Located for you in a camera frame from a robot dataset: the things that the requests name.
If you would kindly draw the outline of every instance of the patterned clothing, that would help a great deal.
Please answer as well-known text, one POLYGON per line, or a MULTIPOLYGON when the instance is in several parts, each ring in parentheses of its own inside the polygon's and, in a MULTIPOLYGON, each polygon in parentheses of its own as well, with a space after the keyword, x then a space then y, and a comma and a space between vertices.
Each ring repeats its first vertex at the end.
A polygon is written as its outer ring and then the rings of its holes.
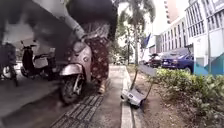
POLYGON ((109 25, 104 21, 97 21, 84 25, 87 32, 86 43, 92 49, 92 77, 102 82, 108 78, 109 72, 109 25))
POLYGON ((91 47, 92 58, 92 77, 99 81, 106 80, 109 72, 109 41, 106 38, 95 37, 86 39, 86 43, 91 47))

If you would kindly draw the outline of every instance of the green bush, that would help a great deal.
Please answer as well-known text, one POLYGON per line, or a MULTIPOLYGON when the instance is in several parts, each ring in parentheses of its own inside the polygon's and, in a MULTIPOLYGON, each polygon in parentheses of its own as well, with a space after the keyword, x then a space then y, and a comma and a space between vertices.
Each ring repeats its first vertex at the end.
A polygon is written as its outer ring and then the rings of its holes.
POLYGON ((167 88, 170 100, 191 103, 204 127, 216 127, 217 124, 224 127, 224 76, 196 76, 166 69, 159 69, 157 74, 160 84, 167 88))

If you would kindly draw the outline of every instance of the curb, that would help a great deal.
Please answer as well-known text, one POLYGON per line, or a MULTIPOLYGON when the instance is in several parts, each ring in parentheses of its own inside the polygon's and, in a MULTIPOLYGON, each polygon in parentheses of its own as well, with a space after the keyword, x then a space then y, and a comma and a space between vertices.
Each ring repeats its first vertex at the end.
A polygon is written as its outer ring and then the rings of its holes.
MULTIPOLYGON (((131 87, 131 79, 126 66, 124 66, 123 69, 124 69, 123 90, 129 90, 131 87)), ((131 107, 126 102, 122 103, 121 128, 134 128, 131 107)))

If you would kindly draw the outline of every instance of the white building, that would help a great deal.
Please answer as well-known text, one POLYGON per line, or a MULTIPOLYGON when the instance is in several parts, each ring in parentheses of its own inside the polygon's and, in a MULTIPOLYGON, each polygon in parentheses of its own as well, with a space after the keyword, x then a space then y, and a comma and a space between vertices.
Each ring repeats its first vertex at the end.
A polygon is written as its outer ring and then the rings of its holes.
POLYGON ((161 34, 161 52, 172 52, 182 49, 188 44, 185 15, 172 22, 161 34))
POLYGON ((186 18, 189 43, 194 45, 194 72, 224 74, 224 1, 189 2, 191 5, 186 9, 186 18))

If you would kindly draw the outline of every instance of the car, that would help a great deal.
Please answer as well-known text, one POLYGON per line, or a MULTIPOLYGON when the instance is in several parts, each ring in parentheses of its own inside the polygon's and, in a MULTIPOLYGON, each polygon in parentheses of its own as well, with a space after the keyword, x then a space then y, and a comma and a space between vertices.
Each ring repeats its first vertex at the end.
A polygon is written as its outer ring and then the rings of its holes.
POLYGON ((154 53, 154 54, 150 55, 150 59, 148 62, 145 62, 145 65, 148 65, 152 68, 158 68, 161 66, 161 60, 162 60, 162 56, 154 53))
POLYGON ((162 60, 162 68, 183 69, 189 73, 194 72, 194 56, 191 54, 175 55, 162 60))

